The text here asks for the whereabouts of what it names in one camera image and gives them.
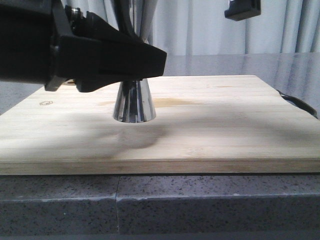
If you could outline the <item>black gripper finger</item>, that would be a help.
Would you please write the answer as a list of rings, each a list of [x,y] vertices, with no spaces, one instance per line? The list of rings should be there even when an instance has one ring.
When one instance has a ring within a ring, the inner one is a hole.
[[[260,0],[230,0],[224,17],[233,21],[246,20],[261,14]]]
[[[130,5],[131,0],[115,0],[114,11],[115,17],[118,24],[118,29],[122,34],[141,42],[142,40],[135,33],[134,27],[130,19]]]
[[[167,53],[122,33],[93,12],[73,19],[71,34],[59,38],[59,76],[79,92],[162,76]]]

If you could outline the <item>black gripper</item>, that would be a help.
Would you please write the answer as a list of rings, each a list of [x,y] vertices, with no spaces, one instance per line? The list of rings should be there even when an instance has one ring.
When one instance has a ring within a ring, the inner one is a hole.
[[[70,12],[60,0],[2,0],[0,80],[56,91],[66,80],[86,77],[76,49],[85,40],[72,33]]]

